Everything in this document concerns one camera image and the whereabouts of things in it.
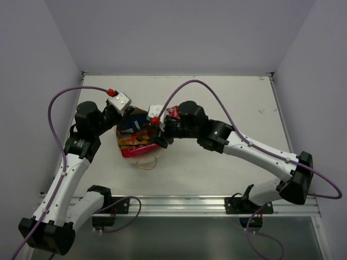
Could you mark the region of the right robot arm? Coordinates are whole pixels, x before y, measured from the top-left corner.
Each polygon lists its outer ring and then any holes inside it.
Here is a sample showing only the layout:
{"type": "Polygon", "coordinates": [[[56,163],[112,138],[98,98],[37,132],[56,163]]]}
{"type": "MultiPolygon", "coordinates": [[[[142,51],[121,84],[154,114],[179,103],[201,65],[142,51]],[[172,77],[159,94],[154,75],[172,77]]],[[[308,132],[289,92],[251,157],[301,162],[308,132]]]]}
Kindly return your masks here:
{"type": "Polygon", "coordinates": [[[162,111],[161,105],[151,105],[147,113],[152,133],[150,140],[162,148],[175,138],[196,139],[206,150],[232,155],[263,168],[275,176],[265,183],[249,185],[241,197],[229,198],[230,213],[253,213],[276,200],[303,205],[313,174],[312,155],[296,155],[271,148],[250,138],[241,138],[236,129],[222,121],[209,119],[204,109],[193,101],[177,108],[177,115],[162,111]]]}

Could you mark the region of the blue Doritos chip bag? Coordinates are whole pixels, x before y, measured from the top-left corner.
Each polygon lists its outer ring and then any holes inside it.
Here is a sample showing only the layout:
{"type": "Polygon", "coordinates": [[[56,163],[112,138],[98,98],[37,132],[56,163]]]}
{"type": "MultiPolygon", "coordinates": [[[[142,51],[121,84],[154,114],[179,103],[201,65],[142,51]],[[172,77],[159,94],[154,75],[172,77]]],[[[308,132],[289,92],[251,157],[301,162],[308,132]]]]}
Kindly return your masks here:
{"type": "Polygon", "coordinates": [[[123,133],[136,133],[143,130],[148,123],[146,114],[131,114],[121,126],[117,127],[117,130],[123,133]]]}

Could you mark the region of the orange Fox's candy bag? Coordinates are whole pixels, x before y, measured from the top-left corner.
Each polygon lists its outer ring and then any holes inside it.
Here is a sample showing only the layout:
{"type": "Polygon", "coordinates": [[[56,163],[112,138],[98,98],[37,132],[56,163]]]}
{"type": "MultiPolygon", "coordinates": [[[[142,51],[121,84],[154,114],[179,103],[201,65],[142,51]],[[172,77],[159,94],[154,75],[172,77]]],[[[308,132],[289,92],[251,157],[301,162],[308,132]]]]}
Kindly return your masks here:
{"type": "Polygon", "coordinates": [[[136,146],[148,144],[149,136],[146,131],[139,131],[136,133],[123,133],[117,132],[118,146],[136,146]]]}

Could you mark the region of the pink red snack bag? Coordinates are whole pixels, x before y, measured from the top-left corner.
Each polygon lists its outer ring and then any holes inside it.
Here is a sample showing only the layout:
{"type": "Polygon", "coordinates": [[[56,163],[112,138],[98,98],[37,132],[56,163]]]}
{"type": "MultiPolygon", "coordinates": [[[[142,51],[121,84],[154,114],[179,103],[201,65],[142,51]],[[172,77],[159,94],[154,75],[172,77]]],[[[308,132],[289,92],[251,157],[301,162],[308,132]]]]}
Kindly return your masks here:
{"type": "Polygon", "coordinates": [[[124,158],[134,158],[143,154],[150,153],[160,147],[156,144],[144,144],[136,146],[121,146],[120,152],[124,158]]]}

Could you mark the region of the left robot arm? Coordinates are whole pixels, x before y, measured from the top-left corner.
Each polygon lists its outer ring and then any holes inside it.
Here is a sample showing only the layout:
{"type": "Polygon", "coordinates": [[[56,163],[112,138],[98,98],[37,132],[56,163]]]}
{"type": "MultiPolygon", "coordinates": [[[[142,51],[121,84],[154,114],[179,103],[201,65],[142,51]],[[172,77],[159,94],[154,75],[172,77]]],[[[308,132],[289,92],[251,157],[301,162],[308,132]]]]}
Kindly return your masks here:
{"type": "Polygon", "coordinates": [[[63,160],[49,191],[31,218],[22,218],[18,229],[30,247],[65,255],[80,225],[96,210],[105,213],[113,205],[109,188],[93,185],[80,204],[70,202],[81,177],[91,165],[100,136],[121,125],[131,111],[130,103],[109,98],[104,110],[92,101],[76,108],[74,124],[63,149],[63,160]]]}

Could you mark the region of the small red candy packet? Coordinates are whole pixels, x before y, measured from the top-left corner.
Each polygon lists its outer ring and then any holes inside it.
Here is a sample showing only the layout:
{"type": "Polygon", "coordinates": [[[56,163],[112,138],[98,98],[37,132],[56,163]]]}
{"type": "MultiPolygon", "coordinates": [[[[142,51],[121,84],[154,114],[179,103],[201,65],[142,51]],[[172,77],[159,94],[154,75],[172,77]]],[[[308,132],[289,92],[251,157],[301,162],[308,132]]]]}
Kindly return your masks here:
{"type": "Polygon", "coordinates": [[[180,119],[180,115],[178,112],[178,106],[169,107],[166,109],[166,112],[167,112],[168,116],[170,116],[174,119],[180,119]]]}

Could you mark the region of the beige paper bag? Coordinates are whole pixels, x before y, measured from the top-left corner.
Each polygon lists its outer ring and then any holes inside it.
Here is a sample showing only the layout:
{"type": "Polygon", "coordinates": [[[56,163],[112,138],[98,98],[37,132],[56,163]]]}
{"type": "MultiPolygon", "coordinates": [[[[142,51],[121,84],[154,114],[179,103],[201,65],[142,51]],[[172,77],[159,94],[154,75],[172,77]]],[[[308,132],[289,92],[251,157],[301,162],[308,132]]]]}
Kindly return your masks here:
{"type": "Polygon", "coordinates": [[[157,166],[163,149],[149,141],[149,120],[145,110],[130,107],[126,118],[114,127],[121,157],[142,170],[150,171],[157,166]]]}

